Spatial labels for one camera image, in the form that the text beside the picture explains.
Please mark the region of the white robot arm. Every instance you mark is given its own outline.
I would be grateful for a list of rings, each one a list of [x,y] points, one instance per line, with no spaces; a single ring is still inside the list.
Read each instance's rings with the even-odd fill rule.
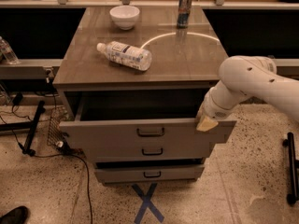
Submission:
[[[261,56],[233,56],[219,68],[219,81],[206,93],[197,112],[197,131],[207,132],[251,97],[299,121],[299,81],[277,74],[275,62]]]

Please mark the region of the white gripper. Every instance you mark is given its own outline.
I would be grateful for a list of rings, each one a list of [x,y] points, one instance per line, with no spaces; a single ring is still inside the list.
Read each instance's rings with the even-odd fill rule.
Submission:
[[[211,88],[196,114],[196,130],[207,132],[215,128],[217,120],[228,118],[237,105],[237,93],[223,88]]]

